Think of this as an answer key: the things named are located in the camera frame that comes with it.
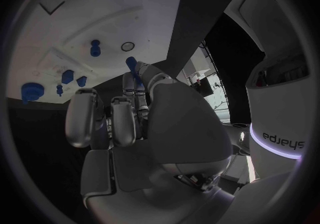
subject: circular marker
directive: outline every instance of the circular marker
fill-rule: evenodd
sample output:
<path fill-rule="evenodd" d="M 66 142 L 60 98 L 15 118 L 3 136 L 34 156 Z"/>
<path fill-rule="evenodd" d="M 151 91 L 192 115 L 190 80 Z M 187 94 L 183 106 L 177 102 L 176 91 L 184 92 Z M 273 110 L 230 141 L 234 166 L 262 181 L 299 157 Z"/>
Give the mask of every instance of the circular marker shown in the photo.
<path fill-rule="evenodd" d="M 134 48 L 134 43 L 126 42 L 123 45 L 121 45 L 121 50 L 124 52 L 131 51 Z"/>

